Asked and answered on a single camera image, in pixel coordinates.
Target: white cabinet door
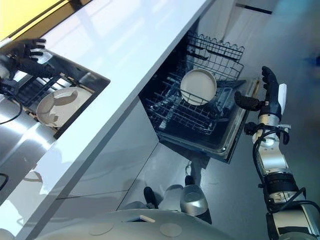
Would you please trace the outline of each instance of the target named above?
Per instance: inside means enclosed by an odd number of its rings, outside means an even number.
[[[81,196],[67,199],[57,199],[56,204],[61,204],[55,214],[39,234],[39,236],[59,230],[82,220],[103,216],[117,210],[127,191],[119,191],[93,196]]]
[[[69,196],[60,198],[127,191],[130,188],[159,140],[138,98],[123,118],[122,123],[116,123],[119,128]]]

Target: black cable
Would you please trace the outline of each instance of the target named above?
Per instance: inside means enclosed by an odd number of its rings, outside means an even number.
[[[276,210],[272,210],[270,208],[270,205],[268,206],[268,212],[271,214],[275,214],[278,213],[288,207],[292,206],[292,202],[301,194],[301,193],[305,193],[306,192],[306,188],[302,187],[301,189],[299,189],[285,204],[283,204],[280,208],[276,209]]]
[[[291,207],[294,207],[294,206],[312,205],[318,210],[318,212],[320,214],[320,207],[314,201],[310,201],[310,200],[298,200],[298,201],[295,201],[295,199],[301,193],[303,193],[304,197],[306,197],[306,188],[305,187],[302,187],[301,189],[299,189],[285,204],[281,205],[281,207],[279,207],[278,209],[272,209],[271,208],[271,204],[270,204],[270,201],[268,199],[267,186],[265,185],[264,177],[262,176],[262,173],[261,173],[261,171],[259,169],[259,166],[258,166],[258,160],[257,160],[258,151],[259,151],[261,142],[268,135],[283,133],[283,137],[286,138],[286,143],[289,142],[290,136],[289,136],[288,132],[284,131],[283,129],[279,129],[279,128],[266,132],[267,128],[266,128],[266,126],[264,124],[260,125],[259,129],[262,129],[262,134],[261,134],[261,136],[259,136],[257,138],[255,143],[253,144],[252,157],[253,157],[254,166],[255,166],[256,171],[257,171],[257,173],[259,175],[259,178],[261,180],[261,187],[263,188],[264,201],[266,203],[268,212],[271,213],[271,214],[274,214],[274,213],[278,213],[280,211],[283,211],[284,209],[291,208]]]
[[[0,191],[1,191],[5,187],[7,182],[9,181],[9,176],[7,174],[5,174],[5,173],[0,173],[0,176],[5,177],[4,182],[0,186]]]
[[[11,96],[14,98],[14,100],[16,100],[17,103],[19,103],[19,107],[20,107],[19,112],[18,112],[17,115],[15,115],[13,118],[11,118],[11,119],[9,119],[9,120],[7,120],[7,121],[0,122],[0,125],[6,124],[6,123],[8,123],[8,122],[11,122],[11,121],[15,120],[15,119],[18,118],[18,117],[20,116],[20,114],[22,113],[23,106],[22,106],[21,102],[17,99],[17,97],[16,97],[15,95],[11,94]]]

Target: dishwasher rack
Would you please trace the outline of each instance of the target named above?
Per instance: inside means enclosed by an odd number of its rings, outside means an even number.
[[[218,122],[228,121],[224,114],[228,112],[226,105],[233,90],[232,87],[218,88],[214,99],[208,101],[180,89],[181,80],[182,78],[178,75],[170,73],[162,82],[164,89],[161,92],[155,92],[152,98],[144,100],[153,126],[161,130],[167,127],[169,121],[175,121],[184,127],[210,135]],[[184,92],[188,98],[195,96],[201,99],[203,105],[189,104],[183,99],[181,92]]]
[[[186,54],[177,63],[175,72],[167,73],[166,77],[155,74],[150,81],[160,81],[161,85],[143,102],[156,131],[163,131],[173,121],[198,133],[210,135],[217,123],[229,120],[228,113],[234,104],[230,96],[234,88],[244,83],[238,81],[244,66],[237,62],[244,48],[217,42],[216,39],[190,31],[185,38]],[[212,100],[180,89],[184,75],[193,69],[205,69],[214,75],[217,90]],[[201,104],[189,104],[181,92],[189,98],[194,96],[200,99]]]

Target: white plate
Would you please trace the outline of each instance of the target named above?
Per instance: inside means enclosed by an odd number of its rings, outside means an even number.
[[[36,108],[38,120],[49,127],[62,127],[92,94],[81,87],[66,87],[43,98]]]
[[[184,100],[189,104],[199,106],[206,104],[215,97],[217,82],[209,71],[199,68],[191,70],[184,75],[180,89]]]

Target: gray floor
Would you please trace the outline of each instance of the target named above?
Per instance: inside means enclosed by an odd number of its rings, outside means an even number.
[[[320,204],[320,71],[312,56],[320,53],[317,0],[281,0],[272,15],[236,8],[225,41],[243,45],[243,75],[270,67],[288,88],[282,118],[291,124],[290,143],[281,146],[299,187]],[[251,113],[248,121],[256,121]],[[242,135],[230,164],[191,153],[178,154],[159,144],[122,202],[144,201],[143,188],[152,187],[160,201],[168,186],[184,183],[192,171],[206,194],[212,225],[238,240],[267,240],[266,207],[257,188],[252,140]]]

